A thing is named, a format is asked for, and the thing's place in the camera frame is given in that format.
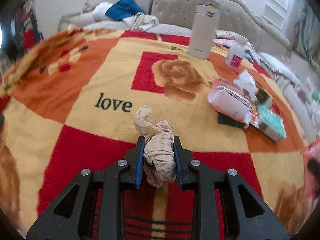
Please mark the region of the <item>pink wet wipes pack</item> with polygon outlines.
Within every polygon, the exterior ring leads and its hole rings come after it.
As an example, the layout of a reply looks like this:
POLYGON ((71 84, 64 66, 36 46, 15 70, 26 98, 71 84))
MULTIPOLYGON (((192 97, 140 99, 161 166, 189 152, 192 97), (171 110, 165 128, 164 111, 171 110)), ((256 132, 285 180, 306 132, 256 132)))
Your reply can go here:
POLYGON ((245 128, 256 116, 248 91, 223 78, 213 78, 207 100, 217 112, 244 124, 245 128))

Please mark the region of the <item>dark green scouring pad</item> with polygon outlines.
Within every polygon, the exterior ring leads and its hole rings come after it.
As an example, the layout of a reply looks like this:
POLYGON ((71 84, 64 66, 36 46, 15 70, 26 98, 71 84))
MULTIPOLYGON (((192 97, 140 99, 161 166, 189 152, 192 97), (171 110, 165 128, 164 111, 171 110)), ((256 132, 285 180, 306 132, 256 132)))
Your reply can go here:
POLYGON ((219 113, 218 124, 232 126, 232 127, 236 127, 236 128, 240 128, 240 129, 246 128, 246 124, 244 124, 242 122, 235 121, 234 119, 232 119, 222 113, 219 113))

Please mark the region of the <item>beige tufted sofa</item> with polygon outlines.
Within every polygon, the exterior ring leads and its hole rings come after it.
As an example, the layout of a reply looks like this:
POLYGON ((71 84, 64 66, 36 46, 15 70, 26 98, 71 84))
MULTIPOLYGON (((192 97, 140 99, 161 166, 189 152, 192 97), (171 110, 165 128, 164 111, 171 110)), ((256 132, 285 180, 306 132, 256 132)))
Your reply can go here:
POLYGON ((61 17, 59 29, 138 30, 190 37, 196 27, 214 33, 226 48, 245 37, 249 59, 262 66, 284 92, 309 141, 319 137, 319 103, 311 97, 313 83, 301 81, 287 59, 293 48, 284 34, 251 12, 243 0, 88 0, 82 12, 61 17))

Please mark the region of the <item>white pink pill bottle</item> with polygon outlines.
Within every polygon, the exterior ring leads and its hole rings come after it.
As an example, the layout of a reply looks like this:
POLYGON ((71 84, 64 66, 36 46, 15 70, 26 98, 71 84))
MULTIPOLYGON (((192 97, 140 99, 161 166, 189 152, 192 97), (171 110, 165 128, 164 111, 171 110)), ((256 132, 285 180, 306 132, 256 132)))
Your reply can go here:
MULTIPOLYGON (((248 42, 248 39, 237 34, 234 37, 234 40, 237 40, 243 44, 248 42)), ((234 45, 229 49, 228 55, 225 60, 225 64, 232 68, 239 68, 242 58, 244 57, 244 49, 240 45, 234 45)))

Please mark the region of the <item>pink blue folded blankets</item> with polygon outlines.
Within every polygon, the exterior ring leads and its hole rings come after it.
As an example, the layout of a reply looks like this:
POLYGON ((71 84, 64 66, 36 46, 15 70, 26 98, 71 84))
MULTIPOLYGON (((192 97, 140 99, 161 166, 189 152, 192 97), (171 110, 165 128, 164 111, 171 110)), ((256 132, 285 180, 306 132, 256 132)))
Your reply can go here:
POLYGON ((221 46, 226 49, 230 49, 234 45, 240 45, 244 49, 244 58, 246 58, 248 61, 252 61, 257 64, 260 63, 260 56, 257 54, 255 49, 249 42, 247 42, 246 44, 243 44, 233 39, 215 38, 214 45, 221 46))

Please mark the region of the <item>red orange patterned blanket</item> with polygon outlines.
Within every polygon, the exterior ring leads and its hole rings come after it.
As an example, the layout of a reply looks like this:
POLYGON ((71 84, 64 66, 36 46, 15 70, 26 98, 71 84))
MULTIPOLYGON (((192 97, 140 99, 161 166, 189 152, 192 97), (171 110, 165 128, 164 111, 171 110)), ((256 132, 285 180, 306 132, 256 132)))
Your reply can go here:
POLYGON ((187 38, 133 31, 72 29, 38 43, 1 78, 1 209, 26 233, 82 169, 102 170, 134 147, 142 106, 167 120, 182 145, 215 170, 237 170, 290 235, 311 213, 303 200, 304 131, 278 85, 259 65, 187 54, 187 38), (218 124, 207 101, 212 79, 244 70, 272 97, 286 139, 254 127, 218 124))

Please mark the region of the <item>beige thermos bottle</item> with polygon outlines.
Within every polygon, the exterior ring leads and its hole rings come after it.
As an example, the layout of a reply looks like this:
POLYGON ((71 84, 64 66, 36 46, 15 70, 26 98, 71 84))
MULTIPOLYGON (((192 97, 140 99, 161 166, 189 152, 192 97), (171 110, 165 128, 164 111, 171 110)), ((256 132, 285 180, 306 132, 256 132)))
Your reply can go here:
POLYGON ((200 0, 196 6, 188 54, 207 60, 219 25, 220 3, 215 0, 200 0))

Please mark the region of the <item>small pink sachet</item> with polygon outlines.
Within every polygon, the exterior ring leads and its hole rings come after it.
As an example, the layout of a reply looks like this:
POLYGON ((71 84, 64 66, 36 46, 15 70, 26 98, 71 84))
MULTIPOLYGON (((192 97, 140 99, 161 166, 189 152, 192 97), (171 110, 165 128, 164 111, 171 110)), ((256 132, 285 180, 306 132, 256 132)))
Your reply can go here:
POLYGON ((300 151, 304 163, 303 200, 311 203, 311 211, 319 200, 319 138, 300 151))

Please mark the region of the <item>cream cloth on sofa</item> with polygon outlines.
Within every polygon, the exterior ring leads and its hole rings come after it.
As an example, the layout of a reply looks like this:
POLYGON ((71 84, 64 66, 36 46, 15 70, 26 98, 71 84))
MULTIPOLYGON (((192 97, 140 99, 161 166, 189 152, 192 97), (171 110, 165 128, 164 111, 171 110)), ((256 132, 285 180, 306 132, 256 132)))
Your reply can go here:
POLYGON ((159 20, 156 16, 146 15, 143 12, 123 18, 122 22, 126 25, 126 29, 131 31, 147 31, 159 25, 159 20))

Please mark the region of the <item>blue jacket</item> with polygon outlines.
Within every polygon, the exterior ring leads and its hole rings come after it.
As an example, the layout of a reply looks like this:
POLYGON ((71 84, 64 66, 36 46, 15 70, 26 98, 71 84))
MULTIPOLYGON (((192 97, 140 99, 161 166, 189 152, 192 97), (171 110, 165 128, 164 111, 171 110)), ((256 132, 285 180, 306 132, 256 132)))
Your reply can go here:
POLYGON ((135 16, 139 12, 145 13, 136 4, 135 0, 119 0, 105 12, 105 16, 114 21, 122 21, 124 18, 135 16))

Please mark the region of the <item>teal tissue pack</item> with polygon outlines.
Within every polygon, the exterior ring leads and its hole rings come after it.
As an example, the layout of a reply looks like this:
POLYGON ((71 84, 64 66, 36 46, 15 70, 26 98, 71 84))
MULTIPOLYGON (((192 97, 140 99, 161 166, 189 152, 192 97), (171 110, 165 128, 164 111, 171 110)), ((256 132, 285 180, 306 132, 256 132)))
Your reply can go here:
POLYGON ((280 143, 286 139, 282 118, 261 103, 257 104, 257 117, 254 122, 254 127, 262 131, 276 143, 280 143))

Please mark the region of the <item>beige paper ball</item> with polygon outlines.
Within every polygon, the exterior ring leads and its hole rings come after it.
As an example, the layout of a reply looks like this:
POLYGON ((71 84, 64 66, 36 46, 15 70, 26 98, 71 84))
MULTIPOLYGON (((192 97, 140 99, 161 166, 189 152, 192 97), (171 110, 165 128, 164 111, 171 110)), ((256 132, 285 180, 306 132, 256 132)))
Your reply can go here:
POLYGON ((167 120, 154 122, 150 119, 152 109, 140 107, 133 116, 133 124, 140 135, 145 137, 143 158, 147 182, 160 188, 163 184, 176 179, 176 162, 174 158, 173 127, 167 120))

